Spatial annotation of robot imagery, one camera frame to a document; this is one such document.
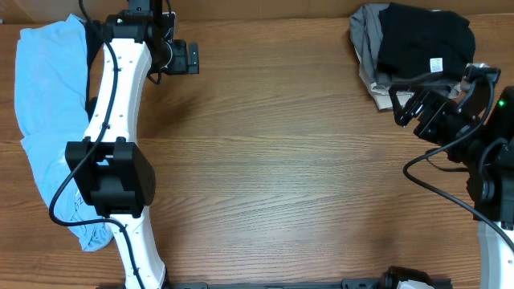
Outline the black t-shirt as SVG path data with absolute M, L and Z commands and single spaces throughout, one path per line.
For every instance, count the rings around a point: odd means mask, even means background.
M 459 80 L 474 61 L 475 36 L 470 22 L 453 11 L 392 2 L 378 17 L 382 30 L 379 71 L 401 79 L 442 72 Z

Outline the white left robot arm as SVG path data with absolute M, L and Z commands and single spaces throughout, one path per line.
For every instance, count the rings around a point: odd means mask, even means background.
M 70 141 L 65 160 L 95 224 L 116 240 L 125 288 L 169 288 L 157 252 L 149 207 L 156 191 L 153 167 L 137 145 L 144 83 L 153 75 L 199 72 L 198 45 L 174 38 L 169 2 L 131 1 L 128 8 L 90 27 L 104 44 L 104 70 L 96 106 L 81 141 Z

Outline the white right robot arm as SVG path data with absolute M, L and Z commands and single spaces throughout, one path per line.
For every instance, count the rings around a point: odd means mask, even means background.
M 499 77 L 498 68 L 469 67 L 459 102 L 444 96 L 440 85 L 403 82 L 389 89 L 395 122 L 405 127 L 417 119 L 414 134 L 435 145 L 405 164 L 404 175 L 478 222 L 482 288 L 513 286 L 513 88 L 496 98 Z M 467 173 L 471 205 L 410 173 L 413 165 L 442 152 Z

